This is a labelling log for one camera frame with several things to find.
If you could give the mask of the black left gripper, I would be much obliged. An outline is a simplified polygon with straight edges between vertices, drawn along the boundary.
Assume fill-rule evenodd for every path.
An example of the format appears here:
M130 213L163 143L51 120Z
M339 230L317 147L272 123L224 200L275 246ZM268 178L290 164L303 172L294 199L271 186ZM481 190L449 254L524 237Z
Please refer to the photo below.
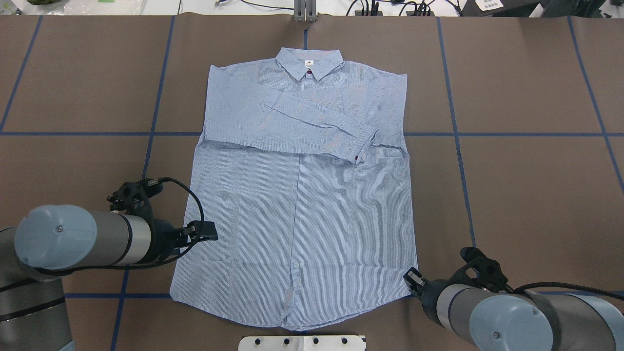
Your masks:
M149 226L149 264L168 264L184 256L193 243L219 240L215 223L211 221L194 220L175 228L165 220L154 219Z

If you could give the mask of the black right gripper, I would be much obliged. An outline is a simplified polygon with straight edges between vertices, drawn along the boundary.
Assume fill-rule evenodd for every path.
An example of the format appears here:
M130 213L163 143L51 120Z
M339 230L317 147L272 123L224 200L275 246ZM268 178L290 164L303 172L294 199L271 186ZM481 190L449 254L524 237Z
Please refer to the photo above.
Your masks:
M423 278L415 267L411 267L403 274L403 280L410 293L419 297L427 317L440 317L440 315L448 317L449 305L446 304L446 307L443 307L440 296L446 288L454 285L454 282L445 279L428 280Z

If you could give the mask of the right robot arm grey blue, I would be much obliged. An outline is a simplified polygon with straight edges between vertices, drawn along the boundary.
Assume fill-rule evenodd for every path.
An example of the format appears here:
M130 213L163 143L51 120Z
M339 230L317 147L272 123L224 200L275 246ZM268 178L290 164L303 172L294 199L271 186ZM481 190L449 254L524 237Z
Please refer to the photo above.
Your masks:
M491 292L459 278L403 276L435 324L481 351L621 351L623 313L594 295Z

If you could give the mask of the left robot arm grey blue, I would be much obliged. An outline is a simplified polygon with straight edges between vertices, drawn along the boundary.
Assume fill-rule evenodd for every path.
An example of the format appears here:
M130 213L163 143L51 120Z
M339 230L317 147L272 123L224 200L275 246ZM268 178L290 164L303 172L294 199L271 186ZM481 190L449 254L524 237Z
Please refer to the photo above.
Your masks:
M148 269L194 243L217 241L215 224L181 228L148 208L102 212L43 205L1 231L3 351L74 351L62 278L86 270Z

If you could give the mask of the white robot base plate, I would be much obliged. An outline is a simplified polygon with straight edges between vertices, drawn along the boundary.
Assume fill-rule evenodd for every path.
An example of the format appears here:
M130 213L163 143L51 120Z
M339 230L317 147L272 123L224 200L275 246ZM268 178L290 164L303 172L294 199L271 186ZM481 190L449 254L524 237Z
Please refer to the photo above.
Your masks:
M239 351L366 351L365 336L292 335L244 337Z

